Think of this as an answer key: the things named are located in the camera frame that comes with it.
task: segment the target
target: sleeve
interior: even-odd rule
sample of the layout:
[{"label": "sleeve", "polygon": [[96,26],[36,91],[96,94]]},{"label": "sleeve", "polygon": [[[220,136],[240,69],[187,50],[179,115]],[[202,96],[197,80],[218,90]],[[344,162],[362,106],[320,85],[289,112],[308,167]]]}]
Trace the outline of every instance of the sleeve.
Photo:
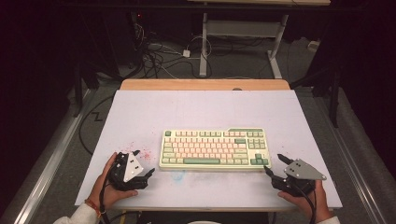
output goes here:
[{"label": "sleeve", "polygon": [[317,224],[340,224],[340,220],[338,220],[338,217],[332,217]]},{"label": "sleeve", "polygon": [[96,224],[99,221],[95,210],[83,203],[71,217],[61,217],[53,224]]}]

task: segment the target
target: keyboard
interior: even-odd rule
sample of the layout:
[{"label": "keyboard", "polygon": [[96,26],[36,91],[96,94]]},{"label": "keyboard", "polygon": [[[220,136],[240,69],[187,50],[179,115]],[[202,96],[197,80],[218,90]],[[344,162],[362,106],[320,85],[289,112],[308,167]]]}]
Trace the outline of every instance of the keyboard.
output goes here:
[{"label": "keyboard", "polygon": [[260,171],[264,165],[271,168],[261,128],[163,131],[162,169]]}]

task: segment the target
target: orange wristband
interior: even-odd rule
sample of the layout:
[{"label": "orange wristband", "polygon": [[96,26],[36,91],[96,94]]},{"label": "orange wristband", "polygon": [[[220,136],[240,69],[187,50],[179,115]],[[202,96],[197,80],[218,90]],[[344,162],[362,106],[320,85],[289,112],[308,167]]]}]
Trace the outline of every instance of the orange wristband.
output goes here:
[{"label": "orange wristband", "polygon": [[102,215],[99,211],[99,208],[91,201],[91,199],[86,199],[85,200],[85,204],[87,204],[89,207],[93,208],[93,210],[95,210],[96,215],[98,216],[98,218],[100,218],[100,216]]}]

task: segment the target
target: person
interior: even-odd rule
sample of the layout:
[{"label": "person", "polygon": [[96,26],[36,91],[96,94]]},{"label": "person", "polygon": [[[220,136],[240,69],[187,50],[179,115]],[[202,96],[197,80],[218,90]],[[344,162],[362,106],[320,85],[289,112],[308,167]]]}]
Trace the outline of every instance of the person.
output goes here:
[{"label": "person", "polygon": [[[103,172],[96,179],[90,196],[88,199],[78,207],[75,213],[71,217],[61,217],[57,219],[54,224],[96,224],[99,221],[101,216],[100,214],[100,203],[99,203],[99,194],[102,190],[103,182],[106,178],[106,174],[109,171],[111,165],[115,161],[117,157],[117,153],[110,157],[107,161]],[[311,192],[308,197],[313,202],[315,198],[317,199],[317,216],[316,223],[317,224],[338,224],[340,223],[338,217],[336,217],[330,210],[327,205],[326,192],[322,186],[321,180],[316,181],[316,196],[314,192]],[[108,185],[105,188],[104,194],[104,206],[105,209],[110,209],[112,205],[122,199],[134,197],[138,194],[136,190],[128,190],[128,191],[119,191],[114,189],[111,185]],[[312,211],[309,203],[303,197],[293,197],[287,192],[280,191],[277,194],[279,197],[285,199],[286,201],[295,204],[300,211],[310,219],[312,216]]]}]

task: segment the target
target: wearable hand device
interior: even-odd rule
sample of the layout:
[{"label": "wearable hand device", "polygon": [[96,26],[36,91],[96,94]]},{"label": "wearable hand device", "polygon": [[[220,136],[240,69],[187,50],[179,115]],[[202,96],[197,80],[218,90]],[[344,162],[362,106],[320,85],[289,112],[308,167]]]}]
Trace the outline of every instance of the wearable hand device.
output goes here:
[{"label": "wearable hand device", "polygon": [[303,160],[290,160],[282,154],[277,154],[279,159],[288,167],[284,170],[287,177],[274,175],[274,172],[264,166],[265,173],[272,179],[274,189],[280,189],[294,197],[303,197],[315,189],[315,180],[326,180],[327,177]]},{"label": "wearable hand device", "polygon": [[133,153],[119,153],[114,161],[108,181],[114,189],[127,191],[131,189],[145,189],[149,184],[148,180],[154,173],[151,169],[144,176],[138,176],[144,168],[135,157],[140,151]]}]

